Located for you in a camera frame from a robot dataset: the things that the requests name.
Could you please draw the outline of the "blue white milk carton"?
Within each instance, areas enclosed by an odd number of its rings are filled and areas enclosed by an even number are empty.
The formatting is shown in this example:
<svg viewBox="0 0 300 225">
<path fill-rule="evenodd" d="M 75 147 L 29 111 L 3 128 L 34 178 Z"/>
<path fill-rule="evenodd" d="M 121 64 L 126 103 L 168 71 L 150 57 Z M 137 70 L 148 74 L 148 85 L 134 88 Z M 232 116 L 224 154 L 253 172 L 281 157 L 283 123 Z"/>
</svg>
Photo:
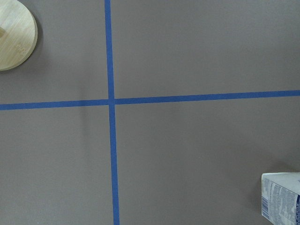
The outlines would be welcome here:
<svg viewBox="0 0 300 225">
<path fill-rule="evenodd" d="M 264 173 L 262 216 L 274 225 L 300 224 L 300 173 Z"/>
</svg>

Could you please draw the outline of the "wooden cup tree stand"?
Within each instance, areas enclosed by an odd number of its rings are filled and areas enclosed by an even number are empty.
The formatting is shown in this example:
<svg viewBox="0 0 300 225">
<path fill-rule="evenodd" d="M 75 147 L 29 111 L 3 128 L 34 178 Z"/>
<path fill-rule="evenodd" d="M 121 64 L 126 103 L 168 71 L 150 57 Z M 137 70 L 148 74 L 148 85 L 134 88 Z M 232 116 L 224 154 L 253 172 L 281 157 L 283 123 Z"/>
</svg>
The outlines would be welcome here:
<svg viewBox="0 0 300 225">
<path fill-rule="evenodd" d="M 17 0 L 0 2 L 0 70 L 24 63 L 33 53 L 38 27 L 33 14 Z"/>
</svg>

